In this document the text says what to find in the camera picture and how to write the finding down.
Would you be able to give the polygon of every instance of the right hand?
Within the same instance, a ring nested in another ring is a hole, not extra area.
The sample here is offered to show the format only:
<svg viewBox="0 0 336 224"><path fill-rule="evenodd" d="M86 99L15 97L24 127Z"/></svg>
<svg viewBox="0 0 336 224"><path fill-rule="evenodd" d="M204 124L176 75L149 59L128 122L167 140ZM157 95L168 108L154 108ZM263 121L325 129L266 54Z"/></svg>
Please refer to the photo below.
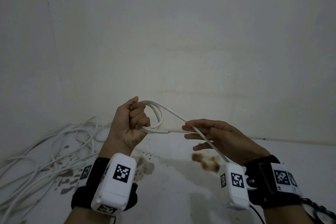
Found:
<svg viewBox="0 0 336 224"><path fill-rule="evenodd" d="M189 120L182 126L184 131L195 132L197 127L217 149L237 164L244 166L254 159L267 157L271 154L263 147L245 136L237 128L220 120ZM186 139L203 140L199 134L186 134ZM194 151L212 149L207 143L193 147Z"/></svg>

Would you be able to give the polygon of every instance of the black chain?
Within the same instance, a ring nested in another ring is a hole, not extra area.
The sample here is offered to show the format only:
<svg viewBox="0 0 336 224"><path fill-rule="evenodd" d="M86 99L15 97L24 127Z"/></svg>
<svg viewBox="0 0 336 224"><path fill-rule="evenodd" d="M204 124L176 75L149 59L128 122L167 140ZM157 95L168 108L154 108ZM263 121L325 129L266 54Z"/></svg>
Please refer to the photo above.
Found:
<svg viewBox="0 0 336 224"><path fill-rule="evenodd" d="M334 224L336 223L336 214L334 214L331 211L328 211L323 205L318 205L317 203L314 203L313 201L311 201L309 198L303 198L302 199L302 203L305 205L309 205L310 207L312 207L314 209L314 218L310 216L310 218L312 219L312 221L316 224L323 224L323 222L320 220L320 218L317 215L317 212L320 213L324 213L326 215L328 215L334 222Z"/></svg>

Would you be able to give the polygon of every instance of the white device housing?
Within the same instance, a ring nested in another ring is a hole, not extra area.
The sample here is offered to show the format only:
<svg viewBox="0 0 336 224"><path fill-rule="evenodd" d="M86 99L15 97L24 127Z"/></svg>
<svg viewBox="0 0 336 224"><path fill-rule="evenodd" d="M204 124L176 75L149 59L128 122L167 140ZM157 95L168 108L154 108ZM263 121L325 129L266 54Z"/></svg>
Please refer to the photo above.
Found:
<svg viewBox="0 0 336 224"><path fill-rule="evenodd" d="M121 153L115 154L105 169L91 208L109 215L117 209L124 210L131 192L136 165L134 158Z"/></svg>
<svg viewBox="0 0 336 224"><path fill-rule="evenodd" d="M249 209L250 200L243 167L225 163L219 169L222 193L219 197L223 204L235 210Z"/></svg>

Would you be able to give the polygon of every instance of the left hand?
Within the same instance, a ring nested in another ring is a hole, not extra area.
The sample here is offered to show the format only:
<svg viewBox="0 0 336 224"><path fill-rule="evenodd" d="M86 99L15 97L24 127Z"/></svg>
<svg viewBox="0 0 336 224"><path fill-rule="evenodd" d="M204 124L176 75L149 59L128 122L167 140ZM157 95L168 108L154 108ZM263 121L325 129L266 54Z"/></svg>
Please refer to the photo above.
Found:
<svg viewBox="0 0 336 224"><path fill-rule="evenodd" d="M138 97L134 97L117 108L99 157L112 158L114 154L119 152L130 156L133 149L147 135L140 128L142 126L148 127L151 123L144 112L146 105L138 100Z"/></svg>

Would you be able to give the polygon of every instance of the hand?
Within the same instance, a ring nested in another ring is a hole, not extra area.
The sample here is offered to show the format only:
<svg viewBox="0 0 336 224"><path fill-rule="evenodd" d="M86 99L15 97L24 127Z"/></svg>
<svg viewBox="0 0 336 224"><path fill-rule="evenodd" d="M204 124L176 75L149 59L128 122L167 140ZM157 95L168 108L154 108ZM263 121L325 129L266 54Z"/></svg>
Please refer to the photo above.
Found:
<svg viewBox="0 0 336 224"><path fill-rule="evenodd" d="M140 128L151 123L144 112L146 105L138 100L138 97L134 97L117 108L99 157L112 158L118 152L130 156L135 146L147 135Z"/></svg>
<svg viewBox="0 0 336 224"><path fill-rule="evenodd" d="M250 161L270 156L271 154L250 138L245 136L237 128L220 120L189 120L182 126L184 131L195 132L192 127L197 127L205 137L225 156L237 164L244 166ZM199 134L186 134L186 139L202 140ZM202 143L193 147L194 151L212 149L208 143Z"/></svg>

